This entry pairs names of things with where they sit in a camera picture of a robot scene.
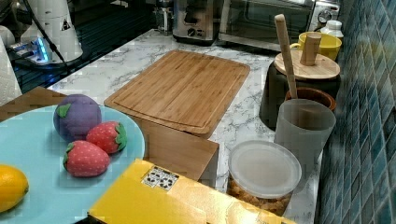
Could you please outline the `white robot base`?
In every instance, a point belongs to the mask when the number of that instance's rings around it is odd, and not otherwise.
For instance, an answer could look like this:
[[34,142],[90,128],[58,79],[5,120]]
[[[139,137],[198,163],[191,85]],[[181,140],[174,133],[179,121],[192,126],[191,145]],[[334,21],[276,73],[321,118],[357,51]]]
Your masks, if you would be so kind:
[[70,63],[83,54],[67,0],[17,0],[17,21],[27,25],[16,53],[38,65]]

